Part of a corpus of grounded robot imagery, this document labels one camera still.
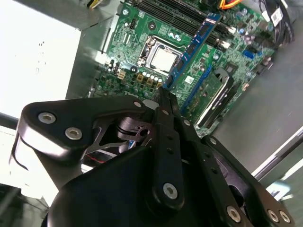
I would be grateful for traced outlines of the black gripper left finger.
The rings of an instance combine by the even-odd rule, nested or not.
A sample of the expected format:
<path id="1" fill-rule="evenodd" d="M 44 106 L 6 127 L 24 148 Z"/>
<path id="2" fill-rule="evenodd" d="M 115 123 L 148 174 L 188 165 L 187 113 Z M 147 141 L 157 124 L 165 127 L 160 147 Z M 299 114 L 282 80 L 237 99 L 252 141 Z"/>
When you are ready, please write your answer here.
<path id="1" fill-rule="evenodd" d="M 154 108 L 132 95 L 28 104 L 11 155 L 32 173 L 39 171 L 37 161 L 60 191 L 74 178 L 133 148 L 180 150 L 168 93 L 163 88 L 156 91 Z"/>

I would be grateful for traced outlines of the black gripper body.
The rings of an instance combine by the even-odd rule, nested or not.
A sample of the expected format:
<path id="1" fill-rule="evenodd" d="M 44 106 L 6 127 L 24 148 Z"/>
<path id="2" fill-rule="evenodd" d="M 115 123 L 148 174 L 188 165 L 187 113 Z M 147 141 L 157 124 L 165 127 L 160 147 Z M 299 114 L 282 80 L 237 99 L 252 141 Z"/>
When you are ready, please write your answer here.
<path id="1" fill-rule="evenodd" d="M 214 158 L 180 150 L 133 148 L 68 182 L 47 216 L 49 227 L 225 227 L 226 207 L 211 181 Z"/>

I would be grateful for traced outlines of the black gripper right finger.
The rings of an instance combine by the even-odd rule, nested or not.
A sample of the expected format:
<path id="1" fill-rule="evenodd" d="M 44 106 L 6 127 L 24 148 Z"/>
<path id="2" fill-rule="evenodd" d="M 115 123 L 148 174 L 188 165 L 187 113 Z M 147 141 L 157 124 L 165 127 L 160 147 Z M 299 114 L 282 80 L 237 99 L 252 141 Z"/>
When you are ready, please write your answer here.
<path id="1" fill-rule="evenodd" d="M 203 179 L 199 206 L 208 205 L 209 227 L 294 227 L 286 207 L 256 180 L 214 137 L 200 139 L 193 125 L 181 117 L 177 98 L 168 93 L 181 144 L 187 145 L 190 164 Z"/>

